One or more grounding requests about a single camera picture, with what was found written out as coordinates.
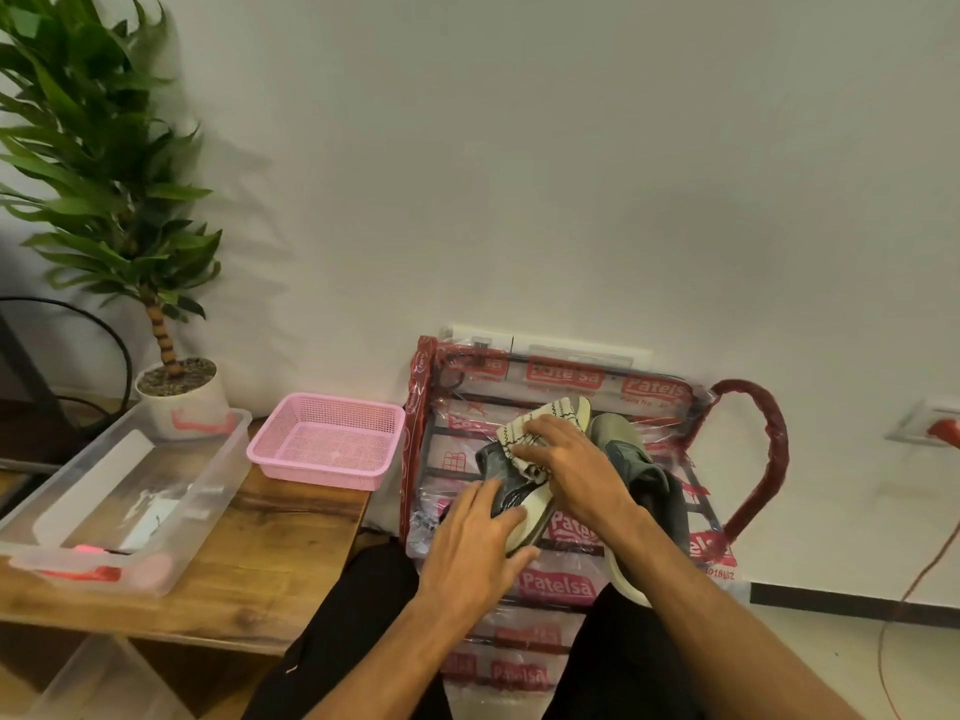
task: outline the red handle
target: red handle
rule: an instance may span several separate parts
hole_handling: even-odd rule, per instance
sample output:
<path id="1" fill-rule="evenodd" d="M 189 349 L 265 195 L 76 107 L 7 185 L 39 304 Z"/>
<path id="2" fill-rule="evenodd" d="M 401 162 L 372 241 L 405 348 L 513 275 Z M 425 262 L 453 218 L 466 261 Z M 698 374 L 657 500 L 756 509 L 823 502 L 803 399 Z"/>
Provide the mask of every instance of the red handle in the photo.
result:
<path id="1" fill-rule="evenodd" d="M 750 522 L 757 516 L 757 513 L 763 510 L 763 507 L 770 502 L 773 496 L 780 492 L 786 478 L 786 467 L 790 464 L 790 448 L 786 437 L 784 415 L 780 411 L 774 395 L 763 386 L 742 379 L 724 379 L 714 384 L 712 391 L 717 398 L 703 410 L 702 414 L 693 423 L 690 432 L 682 443 L 684 451 L 690 449 L 697 433 L 704 425 L 707 415 L 725 394 L 731 392 L 750 396 L 756 408 L 762 412 L 767 421 L 765 431 L 767 437 L 770 438 L 770 449 L 767 451 L 767 467 L 763 471 L 763 477 L 753 488 L 753 492 L 743 502 L 743 505 L 733 514 L 733 517 L 726 521 L 726 525 L 723 527 L 726 545 L 713 546 L 718 553 L 722 554 L 727 550 L 727 545 L 736 541 L 743 529 L 750 525 Z"/>

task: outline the left hand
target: left hand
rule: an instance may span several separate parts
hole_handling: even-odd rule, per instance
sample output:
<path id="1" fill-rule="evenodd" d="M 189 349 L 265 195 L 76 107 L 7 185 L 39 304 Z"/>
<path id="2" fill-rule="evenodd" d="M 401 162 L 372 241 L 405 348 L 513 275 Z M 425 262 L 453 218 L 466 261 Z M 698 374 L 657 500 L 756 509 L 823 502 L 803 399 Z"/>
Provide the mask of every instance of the left hand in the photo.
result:
<path id="1" fill-rule="evenodd" d="M 420 573 L 414 602 L 462 639 L 540 555 L 528 545 L 508 558 L 507 538 L 526 519 L 526 508 L 490 517 L 499 480 L 470 483 L 440 523 Z"/>

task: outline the red plug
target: red plug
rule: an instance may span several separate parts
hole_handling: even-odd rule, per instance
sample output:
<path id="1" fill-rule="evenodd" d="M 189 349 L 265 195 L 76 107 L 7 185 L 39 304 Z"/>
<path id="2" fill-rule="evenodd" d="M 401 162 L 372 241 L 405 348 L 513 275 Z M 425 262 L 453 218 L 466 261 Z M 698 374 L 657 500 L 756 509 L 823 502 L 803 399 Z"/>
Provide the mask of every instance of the red plug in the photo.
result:
<path id="1" fill-rule="evenodd" d="M 941 419 L 926 430 L 926 434 L 960 449 L 960 419 Z"/>

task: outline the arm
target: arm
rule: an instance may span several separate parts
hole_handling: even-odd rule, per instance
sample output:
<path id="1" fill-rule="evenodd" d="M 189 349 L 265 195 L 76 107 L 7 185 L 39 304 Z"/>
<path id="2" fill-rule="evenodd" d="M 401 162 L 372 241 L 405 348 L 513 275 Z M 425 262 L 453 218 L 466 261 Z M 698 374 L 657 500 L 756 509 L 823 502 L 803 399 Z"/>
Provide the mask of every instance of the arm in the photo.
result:
<path id="1" fill-rule="evenodd" d="M 507 558 L 524 508 L 490 517 L 498 480 L 471 483 L 437 529 L 414 599 L 363 660 L 306 720 L 405 720 L 450 650 L 540 553 L 527 546 Z"/>
<path id="2" fill-rule="evenodd" d="M 770 629 L 697 569 L 582 432 L 549 415 L 525 428 L 549 446 L 517 445 L 514 454 L 549 468 L 560 505 L 630 569 L 714 714 L 728 720 L 860 720 Z"/>

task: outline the soil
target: soil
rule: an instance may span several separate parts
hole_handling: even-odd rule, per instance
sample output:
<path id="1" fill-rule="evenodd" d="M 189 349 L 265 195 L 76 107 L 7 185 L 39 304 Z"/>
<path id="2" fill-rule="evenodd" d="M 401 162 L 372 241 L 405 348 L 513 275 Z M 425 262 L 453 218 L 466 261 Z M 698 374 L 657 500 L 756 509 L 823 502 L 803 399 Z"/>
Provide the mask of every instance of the soil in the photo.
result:
<path id="1" fill-rule="evenodd" d="M 171 379 L 163 366 L 151 369 L 140 377 L 136 387 L 149 397 L 175 397 L 199 389 L 217 374 L 217 364 L 210 359 L 182 359 L 183 375 Z"/>

